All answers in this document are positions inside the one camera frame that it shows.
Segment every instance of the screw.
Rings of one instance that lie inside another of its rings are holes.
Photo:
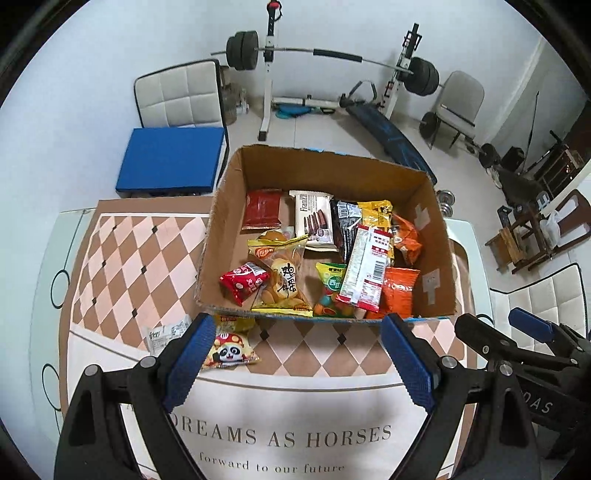
[[[513,374],[513,367],[510,364],[501,364],[499,371],[506,377],[510,377]]]
[[[88,377],[92,377],[95,373],[99,371],[98,365],[89,365],[84,369],[84,374]]]
[[[446,368],[456,368],[457,367],[457,360],[452,356],[446,355],[442,356],[441,364]]]
[[[154,356],[145,356],[140,361],[139,364],[144,368],[150,368],[156,365],[156,357]]]

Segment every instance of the franzzi wafer package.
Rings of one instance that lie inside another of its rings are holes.
[[[338,252],[333,234],[330,199],[332,195],[320,192],[292,190],[295,201],[295,235],[308,235],[306,248],[319,252]]]

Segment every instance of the weight plate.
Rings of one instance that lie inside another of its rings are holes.
[[[258,62],[258,33],[256,30],[244,32],[241,48],[242,66],[245,70],[254,70]]]
[[[421,124],[418,126],[418,131],[421,134],[421,137],[425,139],[431,138],[435,133],[436,126],[437,117],[433,112],[427,112],[423,115]]]
[[[230,52],[228,56],[232,59],[233,67],[236,70],[244,70],[242,64],[242,40],[244,39],[244,32],[236,32],[230,45]]]
[[[413,73],[408,75],[404,80],[404,87],[416,95],[421,95],[429,81],[430,69],[428,62],[419,58],[413,57],[408,64],[408,69]]]
[[[427,85],[425,86],[421,96],[432,95],[437,90],[437,87],[439,87],[439,72],[433,63],[430,61],[427,63],[429,64],[429,81],[427,82]]]
[[[501,156],[490,143],[485,143],[480,148],[481,152],[478,154],[478,160],[484,168],[490,168],[501,162]]]

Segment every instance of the blue gripper pad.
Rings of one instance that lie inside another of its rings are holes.
[[[554,324],[519,307],[509,312],[509,324],[541,343],[554,340]]]
[[[187,399],[215,337],[215,321],[211,315],[207,315],[191,335],[184,350],[168,374],[166,396],[163,400],[164,409],[168,413],[172,412],[174,407],[182,405]]]
[[[398,370],[408,394],[415,405],[427,413],[435,406],[433,390],[439,382],[437,354],[425,340],[414,336],[411,329],[396,314],[386,316],[381,324],[382,344]]]

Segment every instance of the blue cushion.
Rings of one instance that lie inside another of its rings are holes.
[[[115,189],[118,192],[212,192],[223,127],[136,128]]]

